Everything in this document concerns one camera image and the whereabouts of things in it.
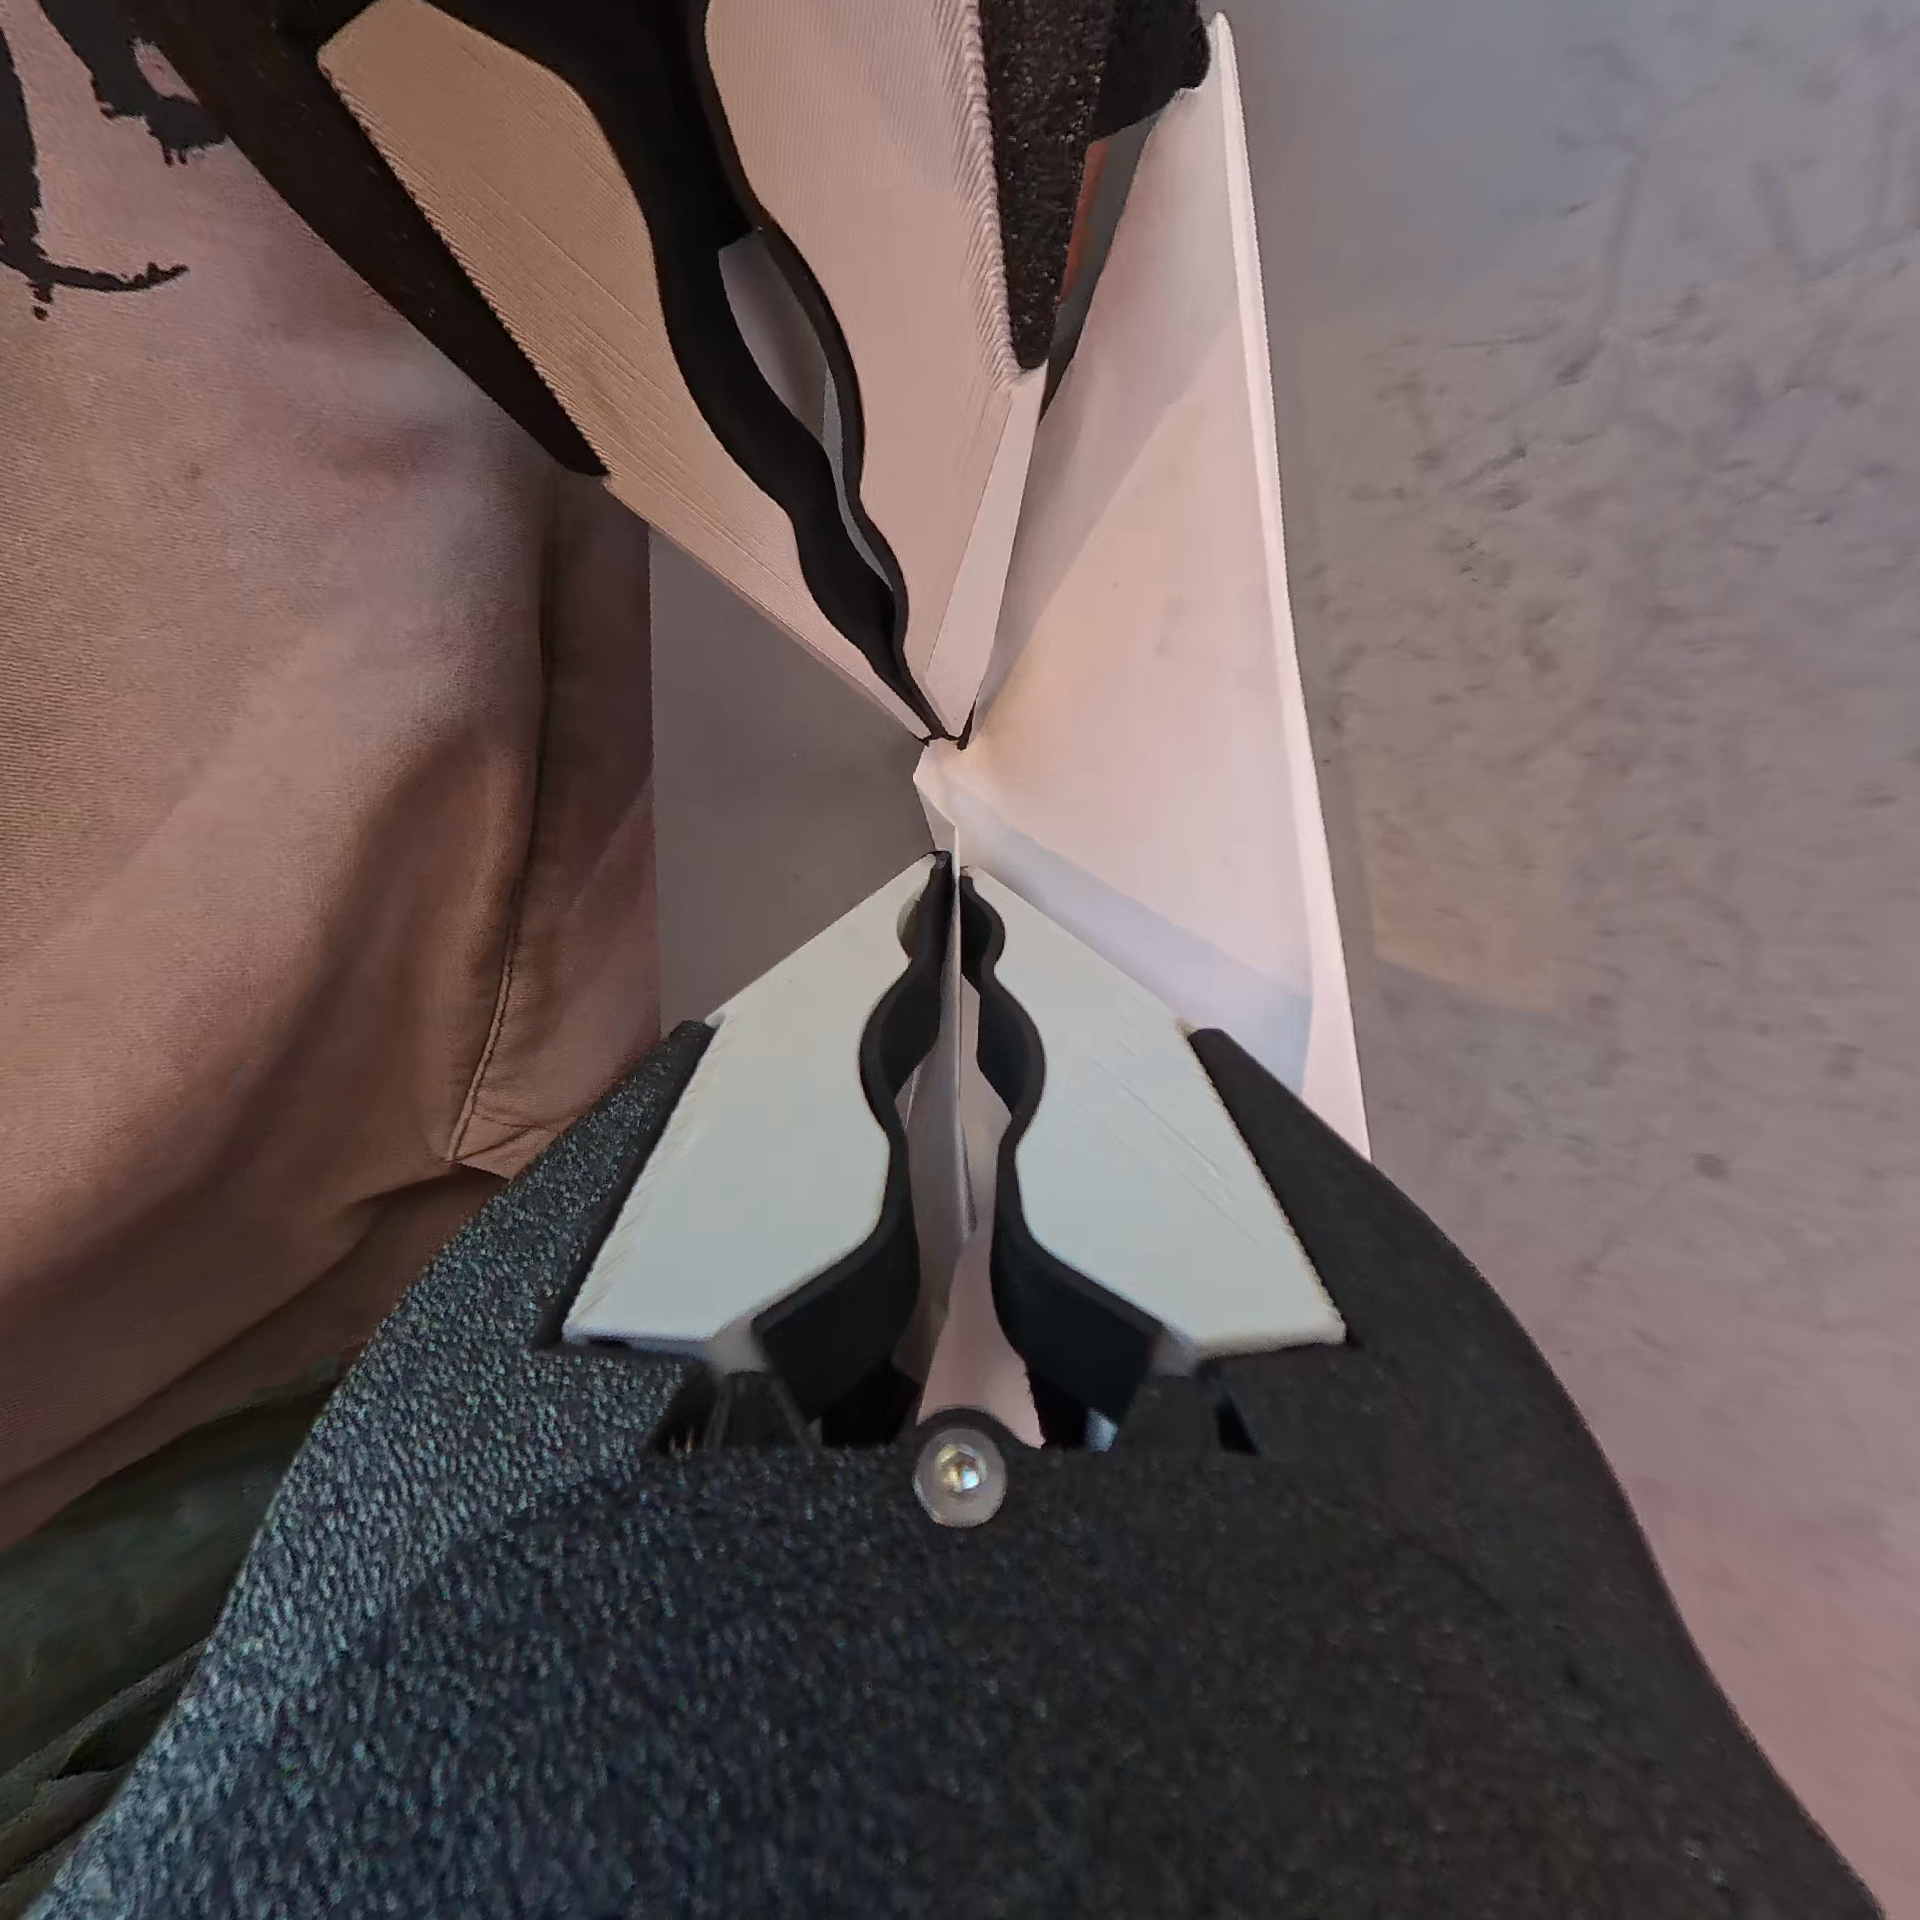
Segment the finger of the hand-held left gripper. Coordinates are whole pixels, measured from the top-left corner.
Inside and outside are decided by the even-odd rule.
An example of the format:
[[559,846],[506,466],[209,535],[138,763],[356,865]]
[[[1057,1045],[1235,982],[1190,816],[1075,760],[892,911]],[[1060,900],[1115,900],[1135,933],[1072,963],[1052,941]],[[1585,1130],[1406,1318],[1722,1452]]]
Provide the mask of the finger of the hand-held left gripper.
[[765,235],[724,251],[748,347],[886,545],[903,662],[966,732],[996,643],[1043,372],[1013,351],[977,4],[717,2],[701,43]]
[[913,735],[889,569],[779,396],[721,256],[756,228],[651,4],[366,4],[316,59],[540,373],[606,490]]

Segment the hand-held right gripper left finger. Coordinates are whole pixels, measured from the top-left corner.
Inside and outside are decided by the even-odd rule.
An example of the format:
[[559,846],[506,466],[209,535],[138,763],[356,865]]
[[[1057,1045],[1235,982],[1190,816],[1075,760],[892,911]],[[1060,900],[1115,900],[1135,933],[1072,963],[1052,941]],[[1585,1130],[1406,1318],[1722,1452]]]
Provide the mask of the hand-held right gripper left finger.
[[900,1094],[941,1027],[952,909],[947,854],[923,856],[699,1023],[568,1344],[777,1380],[806,1422],[892,1363],[920,1296]]

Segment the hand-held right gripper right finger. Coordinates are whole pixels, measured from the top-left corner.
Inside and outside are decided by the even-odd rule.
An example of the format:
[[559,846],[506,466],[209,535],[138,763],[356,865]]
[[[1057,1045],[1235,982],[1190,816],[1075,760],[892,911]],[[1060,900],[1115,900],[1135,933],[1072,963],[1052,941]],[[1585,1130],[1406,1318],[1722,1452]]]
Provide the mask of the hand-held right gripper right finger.
[[1006,1109],[992,1303],[1031,1383],[1121,1428],[1153,1380],[1343,1344],[1197,1032],[994,875],[962,872],[957,930]]

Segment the white paper sheet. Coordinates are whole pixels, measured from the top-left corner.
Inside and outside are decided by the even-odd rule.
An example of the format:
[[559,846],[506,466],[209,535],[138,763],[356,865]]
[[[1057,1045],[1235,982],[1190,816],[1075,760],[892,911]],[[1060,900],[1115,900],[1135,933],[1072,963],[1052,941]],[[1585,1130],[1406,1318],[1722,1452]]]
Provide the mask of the white paper sheet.
[[[1232,28],[1145,136],[1063,383],[1037,428],[984,706],[916,785],[953,875],[941,1022],[913,1117],[952,1131],[957,879],[996,878],[1157,995],[1284,1210],[1275,1122],[1370,1141],[1293,647],[1274,388]],[[1284,1210],[1297,1232],[1297,1221]],[[1324,1286],[1331,1261],[1308,1257]]]

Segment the person's dark trousers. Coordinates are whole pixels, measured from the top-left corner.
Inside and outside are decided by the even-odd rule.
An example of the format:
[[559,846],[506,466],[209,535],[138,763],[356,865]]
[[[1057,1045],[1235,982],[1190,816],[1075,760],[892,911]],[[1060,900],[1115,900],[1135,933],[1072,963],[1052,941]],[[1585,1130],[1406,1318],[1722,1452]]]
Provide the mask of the person's dark trousers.
[[4,1916],[33,1908],[168,1718],[345,1369],[322,1359],[191,1428],[4,1549]]

